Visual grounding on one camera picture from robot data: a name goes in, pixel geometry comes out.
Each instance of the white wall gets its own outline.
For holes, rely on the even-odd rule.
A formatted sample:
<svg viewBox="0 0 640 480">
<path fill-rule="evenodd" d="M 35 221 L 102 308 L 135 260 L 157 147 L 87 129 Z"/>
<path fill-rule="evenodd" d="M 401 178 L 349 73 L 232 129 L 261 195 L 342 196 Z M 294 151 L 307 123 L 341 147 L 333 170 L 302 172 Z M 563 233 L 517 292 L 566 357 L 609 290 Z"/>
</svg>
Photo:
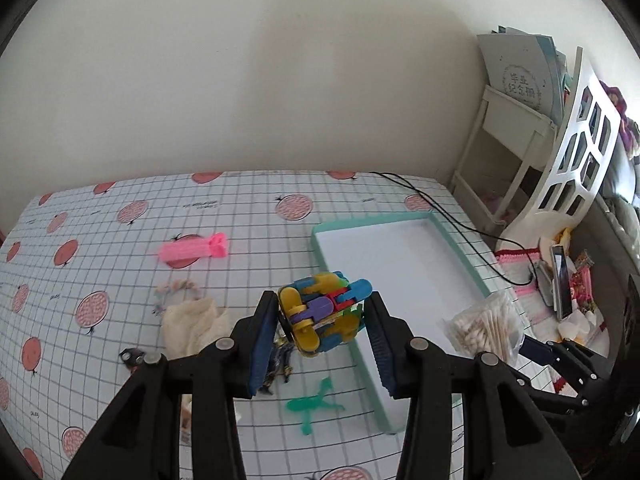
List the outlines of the white wall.
<svg viewBox="0 0 640 480">
<path fill-rule="evenodd" d="M 39 0 L 0 57 L 0 228 L 36 195 L 151 174 L 380 168 L 445 180 L 478 106 L 474 35 L 585 47 L 640 116 L 599 0 Z"/>
</svg>

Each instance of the pink toy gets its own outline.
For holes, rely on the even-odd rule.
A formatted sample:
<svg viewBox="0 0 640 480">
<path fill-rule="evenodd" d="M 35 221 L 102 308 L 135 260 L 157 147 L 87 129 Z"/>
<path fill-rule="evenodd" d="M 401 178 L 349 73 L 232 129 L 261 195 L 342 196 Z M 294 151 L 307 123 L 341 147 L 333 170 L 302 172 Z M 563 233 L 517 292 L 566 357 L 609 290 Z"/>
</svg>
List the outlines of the pink toy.
<svg viewBox="0 0 640 480">
<path fill-rule="evenodd" d="M 229 241 L 224 233 L 213 233 L 209 238 L 178 238 L 162 244 L 158 257 L 163 262 L 212 256 L 222 258 L 229 254 Z"/>
</svg>

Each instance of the white book cover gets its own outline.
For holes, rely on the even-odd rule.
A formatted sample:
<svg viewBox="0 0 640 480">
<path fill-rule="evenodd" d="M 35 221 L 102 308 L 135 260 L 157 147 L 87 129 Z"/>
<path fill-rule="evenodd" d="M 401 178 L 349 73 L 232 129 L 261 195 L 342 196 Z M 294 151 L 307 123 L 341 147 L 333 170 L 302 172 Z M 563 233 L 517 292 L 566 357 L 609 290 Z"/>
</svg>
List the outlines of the white book cover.
<svg viewBox="0 0 640 480">
<path fill-rule="evenodd" d="M 478 34 L 478 43 L 489 75 L 489 85 L 551 117 L 554 85 L 536 36 Z"/>
</svg>

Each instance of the green toy figure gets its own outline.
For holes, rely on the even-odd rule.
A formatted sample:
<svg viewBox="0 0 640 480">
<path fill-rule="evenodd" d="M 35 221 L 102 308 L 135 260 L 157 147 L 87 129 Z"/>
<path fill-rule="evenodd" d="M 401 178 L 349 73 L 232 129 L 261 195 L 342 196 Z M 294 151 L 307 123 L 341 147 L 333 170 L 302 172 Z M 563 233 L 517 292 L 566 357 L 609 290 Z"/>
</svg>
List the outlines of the green toy figure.
<svg viewBox="0 0 640 480">
<path fill-rule="evenodd" d="M 344 406 L 340 404 L 332 404 L 322 400 L 329 390 L 333 390 L 334 385 L 331 382 L 331 377 L 325 377 L 320 381 L 320 388 L 318 394 L 311 397 L 299 397 L 297 399 L 291 399 L 287 402 L 287 409 L 290 412 L 302 413 L 302 434 L 309 435 L 311 430 L 311 412 L 318 408 L 335 408 L 336 410 L 343 410 Z"/>
</svg>

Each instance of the metal rivet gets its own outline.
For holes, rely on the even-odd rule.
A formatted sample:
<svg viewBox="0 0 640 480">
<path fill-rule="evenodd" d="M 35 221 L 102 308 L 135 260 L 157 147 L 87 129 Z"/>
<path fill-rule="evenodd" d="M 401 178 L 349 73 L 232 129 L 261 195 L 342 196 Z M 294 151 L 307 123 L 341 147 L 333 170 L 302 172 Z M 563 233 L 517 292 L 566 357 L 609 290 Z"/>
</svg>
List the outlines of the metal rivet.
<svg viewBox="0 0 640 480">
<path fill-rule="evenodd" d="M 145 363 L 148 365 L 157 365 L 162 359 L 162 354 L 160 352 L 147 352 L 145 354 Z"/>
<path fill-rule="evenodd" d="M 414 337 L 409 341 L 409 345 L 414 350 L 426 350 L 429 348 L 429 342 L 423 337 Z"/>
<path fill-rule="evenodd" d="M 495 366 L 498 364 L 498 356 L 496 354 L 492 354 L 491 352 L 486 352 L 482 354 L 480 360 L 486 364 L 487 366 Z"/>
<path fill-rule="evenodd" d="M 218 350 L 231 350 L 236 342 L 230 337 L 221 337 L 216 341 L 216 348 Z"/>
</svg>

